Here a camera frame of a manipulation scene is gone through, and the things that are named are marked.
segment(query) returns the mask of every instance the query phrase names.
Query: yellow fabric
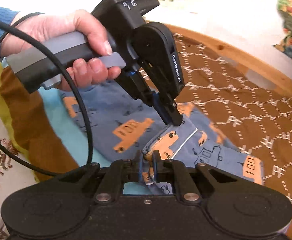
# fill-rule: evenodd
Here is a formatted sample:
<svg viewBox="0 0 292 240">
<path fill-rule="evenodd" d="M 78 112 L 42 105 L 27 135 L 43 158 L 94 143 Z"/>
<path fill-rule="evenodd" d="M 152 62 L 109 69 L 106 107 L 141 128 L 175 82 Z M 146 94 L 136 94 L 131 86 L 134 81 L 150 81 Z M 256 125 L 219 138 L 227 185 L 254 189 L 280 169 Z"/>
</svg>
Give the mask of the yellow fabric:
<svg viewBox="0 0 292 240">
<path fill-rule="evenodd" d="M 3 68 L 2 68 L 2 65 L 0 63 L 0 87 L 1 87 L 2 70 L 3 70 Z M 9 108 L 8 108 L 5 100 L 2 98 L 1 94 L 0 94 L 0 118 L 8 131 L 9 138 L 11 139 L 14 147 L 28 159 L 28 151 L 26 149 L 22 148 L 20 145 L 18 145 L 18 143 L 15 140 L 14 130 L 12 128 L 12 118 L 10 116 Z"/>
</svg>

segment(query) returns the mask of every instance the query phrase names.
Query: folded garment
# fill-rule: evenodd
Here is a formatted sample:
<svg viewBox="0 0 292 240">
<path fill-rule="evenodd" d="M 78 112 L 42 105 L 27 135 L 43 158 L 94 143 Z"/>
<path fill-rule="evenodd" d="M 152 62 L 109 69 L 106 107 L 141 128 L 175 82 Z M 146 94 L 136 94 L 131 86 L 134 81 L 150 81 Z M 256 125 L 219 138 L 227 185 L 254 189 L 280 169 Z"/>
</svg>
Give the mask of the folded garment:
<svg viewBox="0 0 292 240">
<path fill-rule="evenodd" d="M 115 81 L 80 91 L 93 130 L 94 147 L 109 161 L 133 159 L 144 154 L 143 177 L 154 194 L 172 192 L 168 183 L 152 179 L 152 152 L 162 159 L 176 159 L 187 167 L 204 162 L 242 178 L 262 184 L 262 162 L 241 153 L 231 141 L 192 103 L 180 103 L 179 127 L 165 126 L 154 108 L 132 99 Z M 85 131 L 79 106 L 72 92 L 61 91 L 69 115 Z"/>
</svg>

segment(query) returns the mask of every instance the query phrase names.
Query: finger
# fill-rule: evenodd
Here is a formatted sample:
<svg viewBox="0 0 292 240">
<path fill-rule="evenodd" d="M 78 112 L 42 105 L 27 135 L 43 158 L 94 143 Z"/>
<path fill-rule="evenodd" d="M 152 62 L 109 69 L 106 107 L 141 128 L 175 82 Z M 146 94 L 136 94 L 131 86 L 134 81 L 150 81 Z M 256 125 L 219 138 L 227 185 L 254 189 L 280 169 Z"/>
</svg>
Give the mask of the finger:
<svg viewBox="0 0 292 240">
<path fill-rule="evenodd" d="M 105 27 L 85 10 L 76 10 L 74 15 L 75 29 L 87 36 L 93 50 L 102 56 L 112 54 Z"/>
<path fill-rule="evenodd" d="M 84 59 L 80 58 L 73 63 L 76 84 L 79 88 L 88 87 L 92 80 L 92 70 Z"/>
<path fill-rule="evenodd" d="M 119 74 L 121 73 L 121 69 L 119 67 L 111 67 L 110 69 L 108 69 L 108 77 L 107 79 L 115 79 L 119 76 Z"/>
<path fill-rule="evenodd" d="M 104 82 L 108 77 L 108 70 L 98 58 L 92 58 L 88 65 L 92 71 L 91 84 L 99 84 Z"/>
<path fill-rule="evenodd" d="M 77 86 L 73 68 L 72 67 L 69 67 L 66 70 L 69 73 L 71 79 L 74 81 L 75 85 Z M 67 83 L 67 81 L 64 78 L 64 76 L 61 77 L 61 83 L 56 88 L 61 89 L 63 91 L 71 91 L 70 86 Z"/>
</svg>

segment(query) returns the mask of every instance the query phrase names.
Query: brown patterned tablecloth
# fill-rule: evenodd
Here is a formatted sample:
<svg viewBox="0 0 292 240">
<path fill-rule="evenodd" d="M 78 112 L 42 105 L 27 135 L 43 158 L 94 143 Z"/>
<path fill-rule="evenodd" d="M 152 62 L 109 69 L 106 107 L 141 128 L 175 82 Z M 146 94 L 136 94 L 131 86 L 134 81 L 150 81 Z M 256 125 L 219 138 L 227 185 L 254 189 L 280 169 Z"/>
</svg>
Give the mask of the brown patterned tablecloth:
<svg viewBox="0 0 292 240">
<path fill-rule="evenodd" d="M 185 80 L 177 102 L 193 102 L 242 152 L 260 158 L 264 185 L 292 203 L 292 98 L 256 86 L 204 44 L 175 40 Z"/>
</svg>

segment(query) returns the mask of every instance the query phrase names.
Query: black and gray handle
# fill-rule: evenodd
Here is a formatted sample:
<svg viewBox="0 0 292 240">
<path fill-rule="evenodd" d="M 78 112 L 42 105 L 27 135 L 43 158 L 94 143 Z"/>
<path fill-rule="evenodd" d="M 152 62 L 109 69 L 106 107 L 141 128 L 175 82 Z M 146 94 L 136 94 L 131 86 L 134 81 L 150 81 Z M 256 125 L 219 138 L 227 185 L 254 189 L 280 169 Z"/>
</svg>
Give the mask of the black and gray handle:
<svg viewBox="0 0 292 240">
<path fill-rule="evenodd" d="M 80 32 L 71 32 L 43 42 L 66 68 L 73 65 L 78 58 L 89 61 L 98 57 L 107 68 L 126 66 L 122 57 L 114 52 L 110 56 L 101 56 L 91 49 L 86 37 Z M 46 90 L 59 84 L 61 81 L 60 70 L 38 49 L 31 47 L 18 54 L 6 58 L 15 75 L 29 93 L 41 86 Z"/>
</svg>

